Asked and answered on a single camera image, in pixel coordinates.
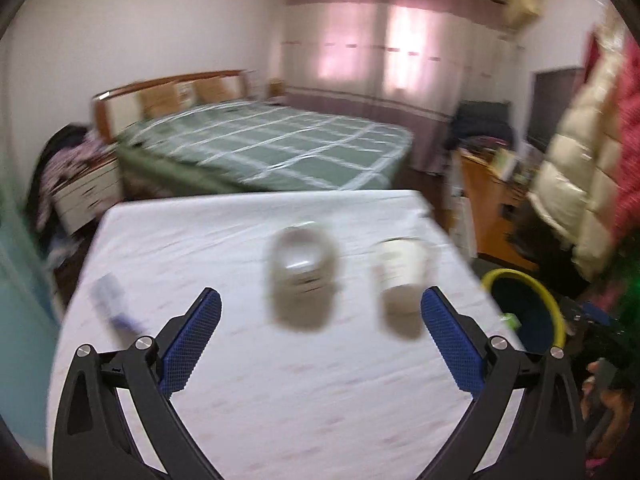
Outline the brown pillow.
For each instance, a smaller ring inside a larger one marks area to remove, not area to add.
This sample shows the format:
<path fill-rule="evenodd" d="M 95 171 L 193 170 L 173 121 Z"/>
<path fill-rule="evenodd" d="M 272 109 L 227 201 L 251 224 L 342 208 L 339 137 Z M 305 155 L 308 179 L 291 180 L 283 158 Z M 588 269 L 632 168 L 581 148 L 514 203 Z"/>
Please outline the brown pillow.
<path fill-rule="evenodd" d="M 194 81 L 198 102 L 216 104 L 241 99 L 244 87 L 240 76 L 213 76 Z"/>
<path fill-rule="evenodd" d="M 139 98 L 146 119 L 165 117 L 181 110 L 178 92 L 173 82 L 140 90 Z"/>

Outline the clear plastic cup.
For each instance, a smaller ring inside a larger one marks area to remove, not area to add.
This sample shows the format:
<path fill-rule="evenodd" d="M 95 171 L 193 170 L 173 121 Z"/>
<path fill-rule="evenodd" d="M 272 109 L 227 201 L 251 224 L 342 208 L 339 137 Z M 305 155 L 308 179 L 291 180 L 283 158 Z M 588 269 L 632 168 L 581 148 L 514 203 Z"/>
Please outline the clear plastic cup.
<path fill-rule="evenodd" d="M 266 287 L 274 322 L 296 332 L 316 332 L 329 322 L 337 293 L 336 241 L 320 223 L 303 221 L 270 238 Z"/>

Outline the white nightstand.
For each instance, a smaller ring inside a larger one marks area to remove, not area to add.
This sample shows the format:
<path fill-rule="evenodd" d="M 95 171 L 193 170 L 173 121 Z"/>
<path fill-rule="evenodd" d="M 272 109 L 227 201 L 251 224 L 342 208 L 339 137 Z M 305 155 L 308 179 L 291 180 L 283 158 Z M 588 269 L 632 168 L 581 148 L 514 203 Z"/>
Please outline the white nightstand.
<path fill-rule="evenodd" d="M 98 220 L 123 199 L 122 178 L 114 155 L 98 159 L 53 192 L 55 211 L 68 235 Z"/>

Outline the cream puffer jacket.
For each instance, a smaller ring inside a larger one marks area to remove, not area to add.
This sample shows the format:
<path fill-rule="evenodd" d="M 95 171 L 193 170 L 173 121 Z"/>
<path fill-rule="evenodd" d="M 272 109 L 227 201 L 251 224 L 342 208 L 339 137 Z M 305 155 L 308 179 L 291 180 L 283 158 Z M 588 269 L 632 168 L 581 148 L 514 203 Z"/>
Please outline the cream puffer jacket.
<path fill-rule="evenodd" d="M 528 192 L 534 211 L 572 250 L 587 281 L 604 270 L 614 249 L 622 154 L 617 93 L 626 32 L 620 14 L 608 6 L 594 30 L 598 60 L 563 114 Z"/>

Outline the wooden headboard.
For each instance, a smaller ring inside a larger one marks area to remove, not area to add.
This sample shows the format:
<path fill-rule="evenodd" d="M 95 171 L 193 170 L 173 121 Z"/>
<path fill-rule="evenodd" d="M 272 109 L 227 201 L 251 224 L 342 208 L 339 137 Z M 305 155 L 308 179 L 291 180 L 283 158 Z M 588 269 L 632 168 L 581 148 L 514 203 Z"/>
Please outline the wooden headboard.
<path fill-rule="evenodd" d="M 190 110 L 201 104 L 246 99 L 250 83 L 246 70 L 220 70 L 136 81 L 92 98 L 96 132 L 106 144 L 119 133 L 148 119 Z"/>

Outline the left brown pillow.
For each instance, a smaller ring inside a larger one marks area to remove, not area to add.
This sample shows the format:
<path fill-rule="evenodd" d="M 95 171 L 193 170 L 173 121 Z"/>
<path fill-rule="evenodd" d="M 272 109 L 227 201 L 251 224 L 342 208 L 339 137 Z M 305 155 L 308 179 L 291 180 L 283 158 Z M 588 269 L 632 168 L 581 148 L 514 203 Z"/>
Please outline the left brown pillow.
<path fill-rule="evenodd" d="M 140 90 L 139 98 L 146 119 L 165 117 L 181 110 L 178 92 L 173 82 Z"/>

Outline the pink white curtain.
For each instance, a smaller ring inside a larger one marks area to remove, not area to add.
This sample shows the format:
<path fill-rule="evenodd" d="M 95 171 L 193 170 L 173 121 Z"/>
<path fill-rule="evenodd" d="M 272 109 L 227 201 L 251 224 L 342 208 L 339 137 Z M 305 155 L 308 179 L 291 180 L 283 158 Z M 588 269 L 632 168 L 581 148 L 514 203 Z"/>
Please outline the pink white curtain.
<path fill-rule="evenodd" d="M 404 127 L 428 174 L 461 102 L 512 98 L 514 54 L 495 0 L 284 0 L 288 104 Z"/>

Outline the yellow rim trash bin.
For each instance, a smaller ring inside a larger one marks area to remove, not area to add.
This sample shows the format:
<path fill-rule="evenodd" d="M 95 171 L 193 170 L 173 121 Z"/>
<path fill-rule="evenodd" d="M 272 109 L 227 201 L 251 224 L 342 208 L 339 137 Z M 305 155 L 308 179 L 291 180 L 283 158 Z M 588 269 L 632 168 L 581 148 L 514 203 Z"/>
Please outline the yellow rim trash bin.
<path fill-rule="evenodd" d="M 546 353 L 552 347 L 564 349 L 563 315 L 541 282 L 524 272 L 506 268 L 489 271 L 480 282 L 526 351 Z"/>

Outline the picture frame on desk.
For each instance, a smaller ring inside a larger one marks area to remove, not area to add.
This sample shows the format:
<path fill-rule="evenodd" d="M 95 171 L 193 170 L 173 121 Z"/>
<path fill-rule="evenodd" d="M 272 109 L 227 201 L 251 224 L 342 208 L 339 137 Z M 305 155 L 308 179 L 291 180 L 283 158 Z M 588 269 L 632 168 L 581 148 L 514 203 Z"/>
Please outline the picture frame on desk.
<path fill-rule="evenodd" d="M 519 161 L 518 154 L 515 152 L 499 148 L 491 161 L 490 170 L 498 180 L 508 182 Z"/>

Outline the clothes pile on nightstand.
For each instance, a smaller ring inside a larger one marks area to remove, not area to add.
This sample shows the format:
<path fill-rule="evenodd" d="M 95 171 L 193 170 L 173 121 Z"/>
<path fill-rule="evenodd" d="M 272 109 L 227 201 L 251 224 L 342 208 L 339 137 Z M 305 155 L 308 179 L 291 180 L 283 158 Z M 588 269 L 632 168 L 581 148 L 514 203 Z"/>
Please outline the clothes pile on nightstand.
<path fill-rule="evenodd" d="M 27 194 L 25 214 L 40 252 L 50 252 L 52 240 L 65 233 L 53 203 L 54 189 L 104 156 L 115 156 L 98 133 L 86 125 L 69 124 L 43 148 Z"/>

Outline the right brown pillow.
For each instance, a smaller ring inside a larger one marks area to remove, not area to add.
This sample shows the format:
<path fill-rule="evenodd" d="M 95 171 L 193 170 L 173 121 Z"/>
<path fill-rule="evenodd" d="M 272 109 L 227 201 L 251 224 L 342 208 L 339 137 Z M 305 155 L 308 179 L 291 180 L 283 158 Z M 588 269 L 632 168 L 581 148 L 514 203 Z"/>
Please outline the right brown pillow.
<path fill-rule="evenodd" d="M 241 99 L 244 87 L 240 76 L 213 76 L 194 81 L 198 102 L 216 104 Z"/>

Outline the wooden desk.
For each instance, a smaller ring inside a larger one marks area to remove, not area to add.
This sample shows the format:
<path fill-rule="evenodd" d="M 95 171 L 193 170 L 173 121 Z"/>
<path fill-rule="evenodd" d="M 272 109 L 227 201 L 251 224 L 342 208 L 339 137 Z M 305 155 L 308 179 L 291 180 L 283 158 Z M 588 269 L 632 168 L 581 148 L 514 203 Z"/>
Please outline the wooden desk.
<path fill-rule="evenodd" d="M 499 180 L 484 160 L 459 150 L 451 159 L 449 235 L 468 260 L 482 258 L 520 271 L 537 266 L 508 241 L 513 222 L 503 207 L 518 206 L 521 196 Z"/>

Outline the green plaid bed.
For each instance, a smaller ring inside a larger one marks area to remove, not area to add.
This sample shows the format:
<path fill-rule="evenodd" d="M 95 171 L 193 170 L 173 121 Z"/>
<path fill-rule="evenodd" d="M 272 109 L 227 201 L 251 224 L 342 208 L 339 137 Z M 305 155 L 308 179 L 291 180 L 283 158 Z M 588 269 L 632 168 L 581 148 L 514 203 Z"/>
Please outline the green plaid bed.
<path fill-rule="evenodd" d="M 235 100 L 143 119 L 117 141 L 242 190 L 355 191 L 389 188 L 412 134 L 366 118 Z"/>

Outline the beige air conditioner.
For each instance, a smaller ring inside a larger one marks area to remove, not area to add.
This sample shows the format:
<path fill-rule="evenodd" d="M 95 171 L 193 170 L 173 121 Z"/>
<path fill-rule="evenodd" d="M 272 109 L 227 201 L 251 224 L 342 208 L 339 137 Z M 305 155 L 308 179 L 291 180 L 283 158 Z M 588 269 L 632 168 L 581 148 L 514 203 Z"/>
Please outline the beige air conditioner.
<path fill-rule="evenodd" d="M 540 0 L 506 0 L 503 9 L 504 26 L 517 32 L 533 23 L 540 15 Z"/>

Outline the red puffer jacket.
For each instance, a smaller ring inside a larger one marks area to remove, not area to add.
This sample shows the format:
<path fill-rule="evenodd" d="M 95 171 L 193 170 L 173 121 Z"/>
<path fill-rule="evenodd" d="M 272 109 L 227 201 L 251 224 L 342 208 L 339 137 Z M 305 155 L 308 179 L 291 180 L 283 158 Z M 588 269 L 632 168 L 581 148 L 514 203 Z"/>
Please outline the red puffer jacket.
<path fill-rule="evenodd" d="M 605 133 L 590 202 L 585 213 L 586 241 L 607 256 L 639 226 L 639 46 L 625 39 L 622 65 L 612 96 L 606 99 Z"/>

